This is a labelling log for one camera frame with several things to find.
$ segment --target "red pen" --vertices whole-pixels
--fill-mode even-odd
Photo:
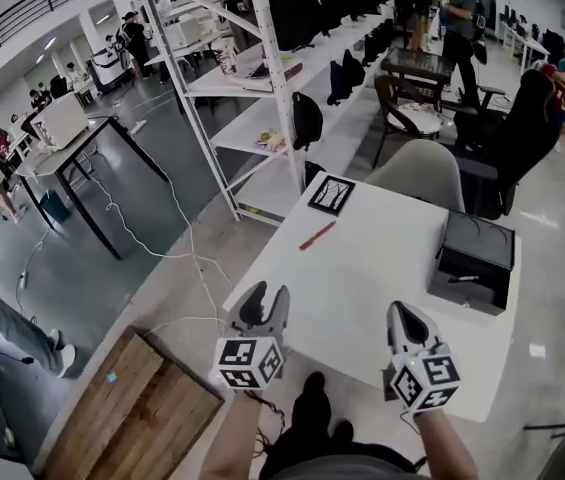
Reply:
[[[301,251],[306,251],[309,247],[311,247],[313,245],[313,242],[315,242],[318,238],[320,238],[324,233],[326,233],[329,229],[331,229],[333,226],[335,226],[335,221],[333,222],[329,222],[326,226],[324,226],[320,231],[318,231],[315,235],[313,235],[311,238],[309,238],[306,242],[304,242],[301,246],[300,246],[300,250]]]

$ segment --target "black shoe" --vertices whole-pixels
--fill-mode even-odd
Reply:
[[[335,426],[331,439],[340,444],[353,442],[353,425],[349,420],[340,420]]]
[[[322,372],[313,372],[304,381],[304,393],[309,393],[311,391],[324,391],[324,384],[326,380],[324,379],[324,374]]]

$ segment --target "wooden board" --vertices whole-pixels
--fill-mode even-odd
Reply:
[[[107,376],[115,372],[117,379]],[[98,370],[53,448],[49,480],[164,480],[222,401],[126,332]]]

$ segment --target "black box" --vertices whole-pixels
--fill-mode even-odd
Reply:
[[[449,211],[428,292],[491,315],[506,310],[515,231]]]

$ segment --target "white pillar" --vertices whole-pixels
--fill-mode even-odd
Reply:
[[[60,60],[60,57],[58,56],[58,52],[53,52],[51,54],[51,60],[53,61],[53,64],[55,64],[55,69],[58,71],[58,74],[62,78],[66,78],[66,71],[64,70],[64,66],[62,65],[62,61]]]
[[[82,25],[82,30],[86,40],[89,42],[91,51],[96,53],[104,49],[104,40],[99,36],[88,9],[80,13],[80,25]]]
[[[83,73],[86,73],[86,64],[84,64],[84,61],[82,60],[82,55],[80,55],[80,52],[78,50],[77,45],[75,44],[75,41],[71,41],[69,43],[69,46],[71,47],[71,51],[73,52],[73,55],[75,55],[75,61],[78,63],[78,66],[80,66],[80,69],[82,70]]]

